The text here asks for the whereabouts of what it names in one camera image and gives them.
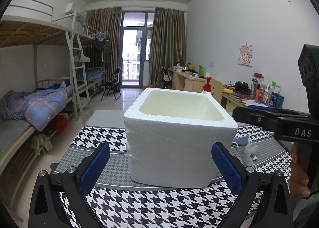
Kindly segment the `right hand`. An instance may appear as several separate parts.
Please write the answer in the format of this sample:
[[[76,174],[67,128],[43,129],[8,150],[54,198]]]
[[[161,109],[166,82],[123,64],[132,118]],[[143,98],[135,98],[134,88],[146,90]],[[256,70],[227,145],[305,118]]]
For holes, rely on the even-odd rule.
[[[308,175],[303,171],[298,160],[298,146],[296,143],[292,146],[290,150],[291,162],[290,162],[290,180],[289,188],[290,194],[300,197],[308,198],[310,195],[310,190],[308,188],[309,178]]]

